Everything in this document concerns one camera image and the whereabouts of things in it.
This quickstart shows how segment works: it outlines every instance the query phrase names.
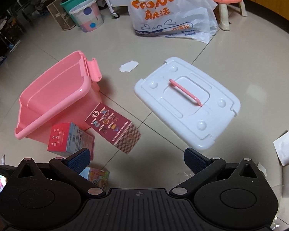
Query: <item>trash can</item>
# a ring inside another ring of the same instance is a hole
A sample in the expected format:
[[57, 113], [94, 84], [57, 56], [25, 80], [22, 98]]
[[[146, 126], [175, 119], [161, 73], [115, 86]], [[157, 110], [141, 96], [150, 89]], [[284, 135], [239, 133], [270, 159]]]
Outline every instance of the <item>trash can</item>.
[[84, 1], [69, 11], [69, 14], [74, 16], [83, 32], [95, 30], [104, 22], [96, 1]]
[[[76, 7], [78, 4], [87, 1], [87, 0], [63, 0], [60, 5], [65, 9], [65, 11], [68, 13], [72, 8]], [[74, 23], [79, 26], [77, 20], [74, 18], [73, 15], [70, 15]]]
[[48, 144], [51, 127], [73, 122], [82, 130], [85, 119], [102, 99], [102, 78], [97, 61], [88, 61], [76, 51], [56, 63], [31, 83], [20, 95], [15, 136]]

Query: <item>teal bin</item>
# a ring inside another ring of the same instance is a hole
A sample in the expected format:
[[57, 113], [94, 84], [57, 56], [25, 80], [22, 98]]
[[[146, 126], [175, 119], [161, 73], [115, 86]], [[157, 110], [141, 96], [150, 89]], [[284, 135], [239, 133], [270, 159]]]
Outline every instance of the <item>teal bin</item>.
[[[87, 0], [68, 0], [64, 3], [60, 3], [60, 5], [65, 9], [67, 13], [71, 11], [72, 8], [76, 7], [77, 5], [81, 4], [82, 2]], [[77, 20], [74, 18], [73, 15], [70, 15], [74, 23], [79, 27]]]

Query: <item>shopping bag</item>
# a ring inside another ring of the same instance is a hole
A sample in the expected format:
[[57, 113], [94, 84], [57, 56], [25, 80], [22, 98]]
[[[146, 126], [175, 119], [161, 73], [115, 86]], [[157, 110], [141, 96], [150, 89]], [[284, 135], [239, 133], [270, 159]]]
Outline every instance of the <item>shopping bag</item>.
[[213, 0], [129, 0], [137, 34], [192, 38], [208, 43], [217, 32]]

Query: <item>white rolling cart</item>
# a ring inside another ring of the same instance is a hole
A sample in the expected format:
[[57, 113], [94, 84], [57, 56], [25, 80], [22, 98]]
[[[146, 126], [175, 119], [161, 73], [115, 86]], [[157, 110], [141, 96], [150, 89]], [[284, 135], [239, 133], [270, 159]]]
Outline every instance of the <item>white rolling cart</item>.
[[113, 10], [113, 7], [122, 7], [128, 5], [128, 0], [105, 0], [105, 1], [110, 10], [111, 15], [114, 18], [119, 18], [120, 15]]

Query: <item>storage box lid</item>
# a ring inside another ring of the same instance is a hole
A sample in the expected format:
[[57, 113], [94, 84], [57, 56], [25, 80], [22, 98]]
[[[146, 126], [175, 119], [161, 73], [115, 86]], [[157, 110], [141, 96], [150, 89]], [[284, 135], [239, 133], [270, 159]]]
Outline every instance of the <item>storage box lid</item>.
[[[203, 104], [173, 86], [172, 79]], [[135, 85], [136, 95], [186, 144], [211, 147], [240, 110], [239, 99], [209, 75], [176, 57]]]

